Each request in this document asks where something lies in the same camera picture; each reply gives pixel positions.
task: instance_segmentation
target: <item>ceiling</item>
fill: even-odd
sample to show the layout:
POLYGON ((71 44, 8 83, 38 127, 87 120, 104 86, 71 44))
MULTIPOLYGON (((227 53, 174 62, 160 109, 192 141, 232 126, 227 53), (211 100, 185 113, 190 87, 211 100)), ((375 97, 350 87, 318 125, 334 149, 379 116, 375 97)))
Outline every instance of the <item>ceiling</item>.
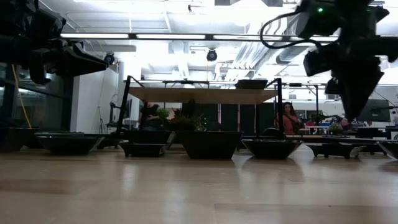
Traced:
MULTIPOLYGON (((277 1, 40 0, 41 7, 47 7, 67 19, 64 32, 184 34, 257 34, 262 23, 279 14, 291 12, 295 7, 295 4, 270 7, 272 2, 277 1)), ((385 5, 391 14, 378 24, 377 33, 396 35, 398 4, 386 0, 385 5)), ((266 34, 294 35, 294 25, 294 18, 275 21, 266 34)), ((146 80, 210 78, 234 81, 277 76, 289 79, 289 82, 326 82, 329 75, 305 76, 302 60, 308 47, 269 50, 257 42, 86 41, 86 50, 99 57, 103 57, 107 51, 120 51, 116 55, 121 60, 138 58, 142 76, 146 80), (207 62, 208 49, 216 49, 217 61, 207 62)))

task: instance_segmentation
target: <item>woman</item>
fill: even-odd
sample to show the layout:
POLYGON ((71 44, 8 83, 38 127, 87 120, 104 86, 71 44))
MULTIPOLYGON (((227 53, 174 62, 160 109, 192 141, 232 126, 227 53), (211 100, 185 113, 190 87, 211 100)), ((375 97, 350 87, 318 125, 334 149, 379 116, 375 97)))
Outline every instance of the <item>woman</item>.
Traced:
MULTIPOLYGON (((145 111, 145 118, 144 118, 144 127, 142 128, 145 131, 159 131, 162 129, 161 121, 159 116, 157 115, 157 109, 159 105, 148 103, 147 108, 145 111)), ((142 113, 144 112, 145 108, 142 108, 139 111, 139 119, 138 122, 141 122, 142 113)))
MULTIPOLYGON (((297 118, 296 112, 294 111, 293 105, 289 102, 285 102, 284 103, 284 127, 285 127, 285 134, 286 135, 293 135, 293 134, 297 134, 297 128, 295 128, 295 126, 299 126, 300 125, 300 121, 297 118)), ((279 115, 277 115, 276 117, 276 126, 278 127, 278 119, 279 119, 279 115)))

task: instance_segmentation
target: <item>glass wall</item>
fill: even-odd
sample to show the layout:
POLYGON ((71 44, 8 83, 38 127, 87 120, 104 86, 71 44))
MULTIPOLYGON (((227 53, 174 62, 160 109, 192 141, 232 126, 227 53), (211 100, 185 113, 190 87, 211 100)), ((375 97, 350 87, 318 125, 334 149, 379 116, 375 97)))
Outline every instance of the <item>glass wall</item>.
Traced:
POLYGON ((29 71, 16 67, 16 73, 19 93, 15 88, 11 65, 0 64, 0 119, 11 120, 16 126, 27 128, 25 109, 33 128, 69 131, 73 79, 47 74, 52 81, 47 85, 38 85, 30 79, 29 71))

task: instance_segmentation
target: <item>long hair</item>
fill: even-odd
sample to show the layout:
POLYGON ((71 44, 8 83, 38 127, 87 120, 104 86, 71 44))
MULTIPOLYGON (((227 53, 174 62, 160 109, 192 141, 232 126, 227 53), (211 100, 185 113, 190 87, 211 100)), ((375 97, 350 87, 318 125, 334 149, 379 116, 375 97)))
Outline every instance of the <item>long hair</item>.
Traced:
POLYGON ((296 111, 294 111, 293 104, 291 102, 285 102, 284 103, 284 106, 283 106, 284 113, 285 113, 285 106, 286 105, 290 106, 290 114, 293 115, 293 116, 297 116, 296 111))

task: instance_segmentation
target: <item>yellow cable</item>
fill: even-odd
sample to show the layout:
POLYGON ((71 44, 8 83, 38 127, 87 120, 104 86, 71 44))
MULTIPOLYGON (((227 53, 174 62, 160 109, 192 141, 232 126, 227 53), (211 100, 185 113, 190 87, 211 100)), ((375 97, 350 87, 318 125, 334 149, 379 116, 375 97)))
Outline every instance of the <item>yellow cable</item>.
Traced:
POLYGON ((19 100, 21 101, 21 106, 22 106, 22 109, 24 110, 24 114, 25 114, 25 119, 26 119, 26 121, 27 121, 27 125, 29 125, 29 129, 32 129, 32 126, 30 125, 29 118, 27 117, 27 114, 26 114, 26 110, 25 110, 25 106, 24 106, 24 101, 22 100, 22 95, 21 95, 21 93, 19 92, 18 78, 17 78, 17 75, 16 75, 16 73, 15 73, 14 65, 12 65, 12 73, 14 74, 15 86, 16 86, 17 89, 18 89, 19 100))

